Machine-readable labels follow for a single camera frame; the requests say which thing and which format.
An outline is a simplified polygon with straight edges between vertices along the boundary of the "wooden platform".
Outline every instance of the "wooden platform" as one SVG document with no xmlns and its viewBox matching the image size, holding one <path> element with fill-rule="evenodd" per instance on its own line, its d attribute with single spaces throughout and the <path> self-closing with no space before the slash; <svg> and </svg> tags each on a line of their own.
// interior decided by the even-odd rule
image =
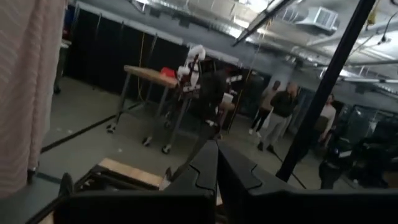
<svg viewBox="0 0 398 224">
<path fill-rule="evenodd" d="M 159 187 L 163 178 L 154 174 L 150 174 L 143 170 L 131 167 L 129 165 L 122 164 L 120 162 L 114 161 L 112 159 L 105 158 L 98 165 L 101 167 L 107 168 L 113 172 L 117 172 L 119 174 L 125 175 L 127 177 L 140 180 L 147 184 Z M 221 197 L 217 197 L 217 205 L 221 205 L 223 201 Z M 40 224 L 53 224 L 53 213 L 50 213 L 46 218 L 44 218 Z"/>
<path fill-rule="evenodd" d="M 177 79 L 161 75 L 160 72 L 150 68 L 125 65 L 124 71 L 167 88 L 175 88 L 175 86 L 177 86 Z"/>
</svg>

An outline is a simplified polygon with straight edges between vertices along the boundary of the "man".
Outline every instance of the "man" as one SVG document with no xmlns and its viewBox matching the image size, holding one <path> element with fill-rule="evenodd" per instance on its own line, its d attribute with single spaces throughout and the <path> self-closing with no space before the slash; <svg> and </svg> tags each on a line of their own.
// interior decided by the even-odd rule
<svg viewBox="0 0 398 224">
<path fill-rule="evenodd" d="M 307 155 L 309 149 L 315 149 L 319 142 L 326 139 L 326 136 L 328 135 L 336 116 L 336 109 L 331 105 L 334 100 L 335 96 L 330 94 L 326 104 L 323 106 L 320 117 L 315 123 L 310 146 L 306 150 L 303 150 L 300 161 Z"/>
<path fill-rule="evenodd" d="M 272 86 L 271 89 L 266 88 L 264 90 L 264 92 L 262 92 L 259 112 L 258 112 L 256 118 L 254 119 L 254 122 L 251 125 L 251 128 L 249 129 L 249 134 L 253 133 L 253 129 L 256 127 L 257 123 L 260 121 L 259 126 L 256 129 L 256 133 L 257 133 L 257 136 L 259 138 L 261 138 L 259 131 L 261 130 L 262 125 L 264 124 L 264 121 L 266 120 L 266 118 L 268 117 L 269 113 L 272 110 L 271 99 L 277 93 L 279 86 L 280 86 L 280 81 L 275 81 L 274 85 Z"/>
<path fill-rule="evenodd" d="M 218 106 L 223 101 L 224 92 L 227 90 L 227 77 L 228 75 L 224 71 L 202 74 L 200 98 L 194 105 L 194 115 L 202 120 L 198 139 L 187 160 L 174 173 L 171 172 L 171 168 L 166 170 L 166 179 L 163 181 L 162 187 L 163 184 L 167 185 L 168 182 L 173 182 L 180 176 L 206 142 L 217 137 L 218 133 L 221 131 L 220 125 L 216 122 L 216 109 L 218 109 Z"/>
<path fill-rule="evenodd" d="M 274 110 L 271 113 L 268 128 L 264 133 L 262 141 L 257 145 L 257 148 L 262 151 L 264 141 L 268 140 L 269 145 L 267 151 L 275 154 L 274 144 L 278 140 L 281 131 L 283 130 L 287 118 L 293 113 L 297 106 L 297 85 L 289 83 L 285 91 L 280 91 L 271 99 L 271 106 Z"/>
</svg>

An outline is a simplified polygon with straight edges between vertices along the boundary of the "red object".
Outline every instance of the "red object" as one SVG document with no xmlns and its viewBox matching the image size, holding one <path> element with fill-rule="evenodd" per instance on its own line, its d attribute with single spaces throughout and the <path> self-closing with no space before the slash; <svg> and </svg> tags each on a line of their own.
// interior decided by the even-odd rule
<svg viewBox="0 0 398 224">
<path fill-rule="evenodd" d="M 163 67 L 160 73 L 166 77 L 175 78 L 175 71 L 171 68 Z"/>
</svg>

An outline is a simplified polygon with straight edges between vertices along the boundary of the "rope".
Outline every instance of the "rope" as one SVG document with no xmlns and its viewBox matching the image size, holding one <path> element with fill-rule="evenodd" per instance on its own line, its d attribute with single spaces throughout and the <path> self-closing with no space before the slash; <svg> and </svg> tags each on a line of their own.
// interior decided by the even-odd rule
<svg viewBox="0 0 398 224">
<path fill-rule="evenodd" d="M 256 50 L 256 53 L 254 53 L 253 61 L 252 61 L 251 64 L 250 64 L 250 68 L 249 68 L 249 71 L 248 71 L 248 75 L 246 76 L 246 80 L 245 80 L 245 82 L 244 82 L 245 85 L 248 83 L 249 77 L 251 76 L 251 71 L 252 71 L 252 68 L 253 68 L 253 65 L 254 65 L 254 61 L 256 61 L 256 58 L 257 58 L 257 55 L 258 55 L 258 52 L 259 52 L 259 51 L 260 51 L 260 45 L 258 45 L 258 48 L 257 48 L 257 50 Z M 236 114 L 236 112 L 237 112 L 237 110 L 238 110 L 238 105 L 239 105 L 239 102 L 240 102 L 240 100 L 241 100 L 242 92 L 243 92 L 243 90 L 241 90 L 241 91 L 239 92 L 238 100 L 237 100 L 237 102 L 236 102 L 236 106 L 235 106 L 235 109 L 234 109 L 234 113 L 232 114 L 232 117 L 235 116 L 235 114 Z M 227 132 L 229 132 L 229 130 L 231 129 L 231 125 L 232 125 L 232 120 L 231 120 L 231 122 L 229 122 Z"/>
</svg>

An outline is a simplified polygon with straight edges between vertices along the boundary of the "striped fabric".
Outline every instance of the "striped fabric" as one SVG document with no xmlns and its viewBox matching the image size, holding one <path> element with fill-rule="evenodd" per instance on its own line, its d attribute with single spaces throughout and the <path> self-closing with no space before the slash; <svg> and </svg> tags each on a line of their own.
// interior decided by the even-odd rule
<svg viewBox="0 0 398 224">
<path fill-rule="evenodd" d="M 36 167 L 55 79 L 66 0 L 0 1 L 0 198 Z"/>
</svg>

